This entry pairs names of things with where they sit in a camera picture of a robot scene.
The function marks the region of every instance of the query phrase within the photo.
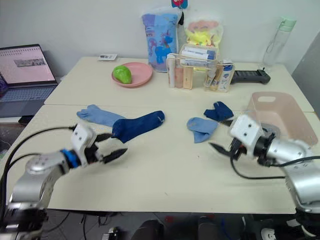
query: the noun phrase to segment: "clear bottle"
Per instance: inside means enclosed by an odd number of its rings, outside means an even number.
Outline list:
[[[274,35],[274,38],[270,41],[264,53],[262,62],[265,67],[269,68],[276,63],[277,58],[285,46],[296,22],[296,20],[282,17],[282,21]]]

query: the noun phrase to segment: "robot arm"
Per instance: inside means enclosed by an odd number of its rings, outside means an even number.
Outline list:
[[[113,141],[110,137],[109,133],[97,135],[91,128],[78,124],[71,136],[73,150],[63,149],[29,160],[13,188],[0,228],[0,240],[40,239],[56,181],[70,169],[95,162],[108,163],[127,151],[126,147],[102,150],[95,144],[110,143]]]
[[[320,169],[312,159],[311,147],[297,139],[284,140],[274,134],[265,136],[260,124],[243,114],[232,122],[229,134],[234,137],[230,151],[211,143],[221,154],[238,160],[241,154],[263,166],[280,167],[285,174],[285,184],[296,206],[296,216],[309,233],[320,234]]]

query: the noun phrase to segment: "navy sock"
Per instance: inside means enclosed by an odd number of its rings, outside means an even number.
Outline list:
[[[119,119],[113,124],[112,137],[127,141],[159,127],[165,121],[162,111],[155,111],[135,119]]]
[[[223,120],[232,118],[234,113],[222,101],[217,101],[213,104],[214,109],[207,109],[204,115],[207,118],[221,122]]]

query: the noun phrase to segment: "yellow package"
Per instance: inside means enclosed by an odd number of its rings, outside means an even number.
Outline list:
[[[184,27],[187,43],[219,49],[219,43],[224,33],[220,21],[214,19],[186,20]]]

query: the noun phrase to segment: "green apple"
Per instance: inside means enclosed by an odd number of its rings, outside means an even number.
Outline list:
[[[120,65],[113,69],[113,76],[123,84],[130,84],[132,77],[131,71],[126,66]]]

